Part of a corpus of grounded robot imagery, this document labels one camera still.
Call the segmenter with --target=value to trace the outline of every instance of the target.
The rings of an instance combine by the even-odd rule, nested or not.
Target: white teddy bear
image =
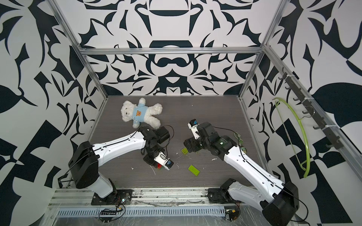
[[[121,109],[122,119],[125,122],[133,119],[133,128],[138,128],[141,122],[145,122],[152,126],[154,129],[158,129],[161,126],[159,119],[152,115],[158,115],[162,112],[162,105],[159,103],[152,107],[146,106],[146,100],[144,98],[139,99],[138,105],[125,101]]]

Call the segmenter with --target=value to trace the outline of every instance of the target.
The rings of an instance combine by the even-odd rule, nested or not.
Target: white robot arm
[[[142,127],[136,132],[116,140],[94,145],[91,145],[89,141],[80,144],[68,164],[76,188],[88,187],[100,199],[113,202],[117,196],[115,186],[110,179],[98,172],[98,167],[130,151],[145,149],[147,152],[143,158],[145,162],[155,168],[160,164],[169,170],[173,162],[167,158],[164,149],[159,145],[169,137],[165,127],[157,130]]]
[[[189,152],[207,149],[213,155],[238,170],[256,189],[228,179],[220,189],[209,189],[208,198],[213,202],[242,201],[260,210],[273,226],[287,225],[298,210],[297,187],[288,182],[284,184],[250,159],[240,146],[228,136],[219,136],[213,126],[206,122],[198,124],[191,120],[189,128],[194,137],[185,140]]]

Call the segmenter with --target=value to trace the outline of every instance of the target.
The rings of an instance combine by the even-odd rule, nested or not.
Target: green lego brick
[[[189,170],[195,174],[195,176],[199,175],[200,171],[196,169],[193,165],[190,165]]]
[[[181,150],[182,151],[182,153],[184,154],[184,155],[186,155],[189,151],[187,150],[187,148],[184,148],[184,149],[182,149]]]

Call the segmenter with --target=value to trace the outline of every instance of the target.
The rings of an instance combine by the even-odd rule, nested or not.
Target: wood grain surface
[[[124,101],[129,100],[137,104],[140,98],[110,96],[90,142],[92,144],[107,142],[133,133],[135,129],[132,128],[132,121],[125,123],[122,120],[121,108]],[[181,151],[184,148],[184,140],[192,137],[187,124],[190,120],[196,119],[199,123],[207,121],[213,126],[238,132],[244,140],[248,156],[260,164],[236,96],[151,96],[145,99],[147,106],[160,103],[163,111],[156,117],[160,119],[161,126],[171,125],[174,128],[175,135],[168,145],[168,156],[174,165],[169,171],[164,168],[158,170],[143,161],[140,150],[129,152],[99,168],[99,171],[110,178],[116,187],[220,186],[228,178],[236,179],[247,186],[251,185],[236,169],[213,156],[208,150],[187,155]],[[166,128],[172,136],[172,129]],[[228,130],[215,130],[220,136],[228,135],[236,140],[233,133]],[[198,176],[188,170],[190,165],[200,171]]]

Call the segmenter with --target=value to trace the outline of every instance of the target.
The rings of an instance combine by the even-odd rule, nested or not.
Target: patterned backdrop
[[[0,222],[30,225],[103,102],[43,0],[0,3]]]
[[[260,46],[280,0],[58,0],[87,48]]]
[[[275,31],[271,46],[299,81],[349,137],[362,150],[361,36],[362,2],[355,0],[291,0]],[[280,73],[264,56],[243,97],[248,115],[273,174],[292,181],[299,188],[309,215],[304,224],[313,226],[360,225],[362,183],[335,148],[328,148],[324,133],[314,130],[312,118],[304,118],[310,146],[311,168],[298,164],[275,109],[274,97],[285,99],[302,116],[306,109],[294,101],[296,95],[279,80]],[[283,122],[300,162],[306,160],[303,136],[290,110],[281,104]],[[306,208],[301,204],[297,215],[302,219]]]
[[[239,94],[255,54],[88,56],[109,95]]]
[[[280,0],[59,0],[85,48],[260,46]],[[91,56],[109,95],[239,94],[254,54]]]

